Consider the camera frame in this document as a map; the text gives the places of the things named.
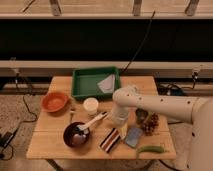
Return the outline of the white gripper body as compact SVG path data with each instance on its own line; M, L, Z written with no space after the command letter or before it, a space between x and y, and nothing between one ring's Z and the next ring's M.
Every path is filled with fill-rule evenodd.
M126 107L114 105L110 112L110 119L116 126L123 126L128 120L129 110Z

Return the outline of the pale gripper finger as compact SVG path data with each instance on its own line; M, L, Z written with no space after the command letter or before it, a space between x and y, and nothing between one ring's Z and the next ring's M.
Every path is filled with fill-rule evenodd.
M127 135L127 129L128 129L128 125L124 124L123 126L118 128L119 131L119 135L122 139L124 139Z

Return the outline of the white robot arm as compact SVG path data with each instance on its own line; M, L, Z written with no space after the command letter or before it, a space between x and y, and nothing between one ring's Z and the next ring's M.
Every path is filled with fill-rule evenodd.
M131 107L193 125L187 171L213 171L213 97L140 94L134 85L117 89L112 96L112 122L123 126Z

